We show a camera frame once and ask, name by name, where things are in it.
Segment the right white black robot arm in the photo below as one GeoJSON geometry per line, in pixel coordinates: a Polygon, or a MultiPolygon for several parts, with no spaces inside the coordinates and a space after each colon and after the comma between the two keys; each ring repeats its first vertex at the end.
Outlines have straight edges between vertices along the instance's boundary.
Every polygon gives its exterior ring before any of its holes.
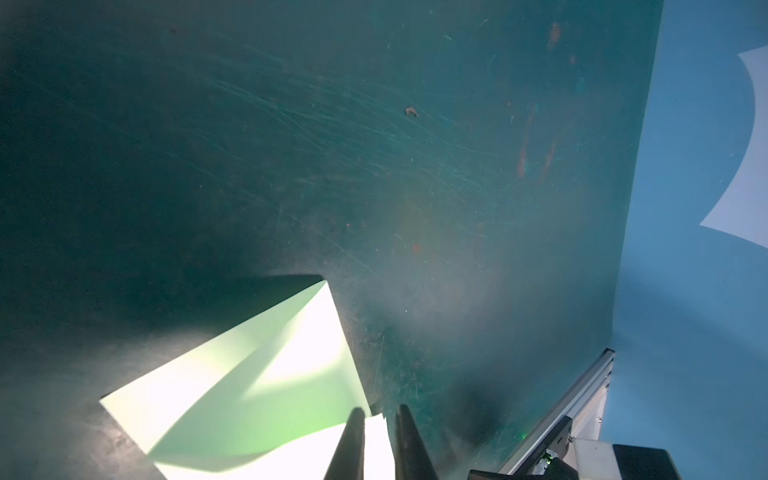
{"type": "Polygon", "coordinates": [[[472,470],[476,479],[680,480],[668,451],[575,438],[563,416],[515,466],[502,472],[472,470]]]}

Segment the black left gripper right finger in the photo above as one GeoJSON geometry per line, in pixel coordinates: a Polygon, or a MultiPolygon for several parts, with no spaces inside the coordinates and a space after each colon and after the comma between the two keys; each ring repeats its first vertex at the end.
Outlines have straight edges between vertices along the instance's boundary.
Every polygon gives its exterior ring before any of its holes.
{"type": "Polygon", "coordinates": [[[395,415],[395,437],[395,479],[437,480],[413,415],[405,404],[398,407],[395,415]]]}

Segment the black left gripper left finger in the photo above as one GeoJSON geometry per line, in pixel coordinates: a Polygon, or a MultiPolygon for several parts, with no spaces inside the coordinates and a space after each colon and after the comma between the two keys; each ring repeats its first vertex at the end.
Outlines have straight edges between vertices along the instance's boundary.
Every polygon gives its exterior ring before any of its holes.
{"type": "Polygon", "coordinates": [[[362,408],[354,408],[346,422],[324,480],[363,480],[365,420],[362,408]]]}

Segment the light green paper sheet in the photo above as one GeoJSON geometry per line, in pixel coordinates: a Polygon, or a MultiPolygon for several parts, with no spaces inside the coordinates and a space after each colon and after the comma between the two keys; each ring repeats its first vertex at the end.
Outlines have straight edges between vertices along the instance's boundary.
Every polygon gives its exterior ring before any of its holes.
{"type": "Polygon", "coordinates": [[[370,407],[326,281],[101,403],[167,479],[321,479],[370,407]]]}

